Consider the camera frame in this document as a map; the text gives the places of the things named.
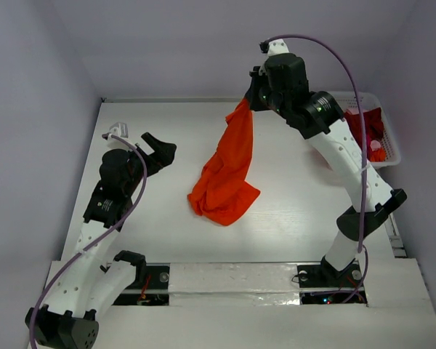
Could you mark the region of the orange t-shirt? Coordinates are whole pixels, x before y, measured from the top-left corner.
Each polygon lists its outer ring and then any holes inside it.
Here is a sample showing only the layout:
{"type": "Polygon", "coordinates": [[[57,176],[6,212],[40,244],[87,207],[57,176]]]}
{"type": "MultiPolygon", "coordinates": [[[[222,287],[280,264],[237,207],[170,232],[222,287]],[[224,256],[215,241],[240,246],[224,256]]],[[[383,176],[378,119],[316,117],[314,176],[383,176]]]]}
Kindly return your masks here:
{"type": "Polygon", "coordinates": [[[225,121],[227,126],[215,153],[203,166],[187,200],[198,216],[229,226],[246,213],[260,190],[246,181],[254,145],[248,100],[243,98],[225,121]]]}

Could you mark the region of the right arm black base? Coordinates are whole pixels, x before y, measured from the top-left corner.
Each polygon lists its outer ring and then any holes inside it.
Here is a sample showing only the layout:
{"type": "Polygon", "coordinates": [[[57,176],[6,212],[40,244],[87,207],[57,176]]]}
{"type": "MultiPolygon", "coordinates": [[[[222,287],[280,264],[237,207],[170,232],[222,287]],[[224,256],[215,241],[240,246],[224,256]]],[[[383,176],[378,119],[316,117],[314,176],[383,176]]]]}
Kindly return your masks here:
{"type": "Polygon", "coordinates": [[[367,296],[363,273],[357,262],[340,276],[331,275],[320,264],[302,264],[291,281],[299,287],[302,305],[364,304],[367,296]]]}

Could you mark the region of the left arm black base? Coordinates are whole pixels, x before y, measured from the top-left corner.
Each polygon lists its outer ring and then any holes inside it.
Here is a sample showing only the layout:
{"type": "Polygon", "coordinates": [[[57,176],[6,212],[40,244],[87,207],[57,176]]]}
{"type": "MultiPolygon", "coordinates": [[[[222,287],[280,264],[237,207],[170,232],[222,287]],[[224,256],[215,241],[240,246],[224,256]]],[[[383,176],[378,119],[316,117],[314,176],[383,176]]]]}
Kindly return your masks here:
{"type": "Polygon", "coordinates": [[[169,305],[170,264],[147,264],[144,281],[135,281],[113,302],[117,306],[169,305]]]}

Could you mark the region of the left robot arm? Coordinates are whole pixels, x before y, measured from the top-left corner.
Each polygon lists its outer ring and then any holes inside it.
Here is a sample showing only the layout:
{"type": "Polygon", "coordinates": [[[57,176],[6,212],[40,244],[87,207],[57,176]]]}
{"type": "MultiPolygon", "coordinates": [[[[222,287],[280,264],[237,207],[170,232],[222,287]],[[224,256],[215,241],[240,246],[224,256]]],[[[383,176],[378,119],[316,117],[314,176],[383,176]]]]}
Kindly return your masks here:
{"type": "Polygon", "coordinates": [[[122,250],[106,266],[103,263],[137,208],[147,178],[173,163],[177,147],[148,132],[141,138],[152,148],[150,154],[115,132],[102,137],[115,147],[102,156],[100,178],[84,211],[73,255],[25,317],[32,348],[92,348],[100,319],[122,291],[148,283],[143,254],[122,250]]]}

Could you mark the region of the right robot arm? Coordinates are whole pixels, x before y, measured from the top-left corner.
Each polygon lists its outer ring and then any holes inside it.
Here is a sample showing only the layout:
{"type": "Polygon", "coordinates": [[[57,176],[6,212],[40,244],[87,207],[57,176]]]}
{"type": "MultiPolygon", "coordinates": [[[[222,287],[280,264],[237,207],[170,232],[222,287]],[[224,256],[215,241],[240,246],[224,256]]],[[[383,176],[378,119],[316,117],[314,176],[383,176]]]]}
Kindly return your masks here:
{"type": "Polygon", "coordinates": [[[336,285],[347,275],[358,244],[407,199],[387,184],[362,153],[336,99],[311,92],[302,58],[293,53],[270,55],[250,72],[246,93],[252,111],[272,110],[327,161],[342,182],[352,205],[336,220],[339,232],[320,261],[320,277],[336,285]]]}

